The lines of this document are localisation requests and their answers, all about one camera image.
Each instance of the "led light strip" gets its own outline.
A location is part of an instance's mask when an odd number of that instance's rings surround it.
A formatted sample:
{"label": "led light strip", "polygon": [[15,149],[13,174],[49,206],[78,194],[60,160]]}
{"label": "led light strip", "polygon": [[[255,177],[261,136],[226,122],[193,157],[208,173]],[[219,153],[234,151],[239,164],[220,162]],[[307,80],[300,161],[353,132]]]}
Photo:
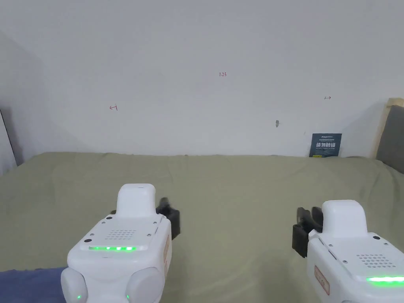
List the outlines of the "led light strip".
{"label": "led light strip", "polygon": [[89,250],[124,250],[124,251],[133,251],[136,250],[136,247],[133,246],[104,246],[104,247],[100,247],[100,246],[90,246],[88,248]]}
{"label": "led light strip", "polygon": [[367,278],[369,282],[404,282],[404,277],[374,277]]}

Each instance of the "blue cloth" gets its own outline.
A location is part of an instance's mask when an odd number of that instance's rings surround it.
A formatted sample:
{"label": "blue cloth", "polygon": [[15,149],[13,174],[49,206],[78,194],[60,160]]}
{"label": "blue cloth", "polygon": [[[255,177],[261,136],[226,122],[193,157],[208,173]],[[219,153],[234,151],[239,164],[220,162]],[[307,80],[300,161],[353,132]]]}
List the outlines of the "blue cloth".
{"label": "blue cloth", "polygon": [[0,272],[0,302],[66,303],[60,275],[65,267]]}

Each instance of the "gray panel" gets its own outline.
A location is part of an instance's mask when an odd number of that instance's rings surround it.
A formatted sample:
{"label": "gray panel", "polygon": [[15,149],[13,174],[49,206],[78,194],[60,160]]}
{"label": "gray panel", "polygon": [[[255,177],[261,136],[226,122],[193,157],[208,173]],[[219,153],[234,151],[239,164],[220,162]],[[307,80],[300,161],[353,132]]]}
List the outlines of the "gray panel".
{"label": "gray panel", "polygon": [[404,173],[404,107],[391,107],[376,159]]}

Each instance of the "white plastic casing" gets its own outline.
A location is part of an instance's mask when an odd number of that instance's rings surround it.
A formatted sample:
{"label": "white plastic casing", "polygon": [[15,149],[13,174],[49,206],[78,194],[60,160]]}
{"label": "white plastic casing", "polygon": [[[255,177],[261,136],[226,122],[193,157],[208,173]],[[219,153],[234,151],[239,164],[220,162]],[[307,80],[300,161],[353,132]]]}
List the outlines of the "white plastic casing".
{"label": "white plastic casing", "polygon": [[404,276],[404,254],[368,233],[362,206],[353,200],[323,204],[323,232],[309,234],[307,275],[323,303],[404,302],[404,283],[367,278]]}
{"label": "white plastic casing", "polygon": [[99,221],[67,256],[61,277],[67,303],[160,301],[172,255],[171,223],[156,214],[154,199],[151,184],[121,187],[116,214]]}

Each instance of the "red label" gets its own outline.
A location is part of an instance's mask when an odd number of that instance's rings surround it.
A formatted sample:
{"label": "red label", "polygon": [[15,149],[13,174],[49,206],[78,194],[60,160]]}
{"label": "red label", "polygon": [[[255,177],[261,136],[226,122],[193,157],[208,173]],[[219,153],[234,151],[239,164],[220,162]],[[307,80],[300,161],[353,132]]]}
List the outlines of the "red label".
{"label": "red label", "polygon": [[324,277],[317,266],[314,266],[314,275],[316,276],[317,281],[321,284],[327,295],[330,295],[330,283],[328,283],[327,279]]}

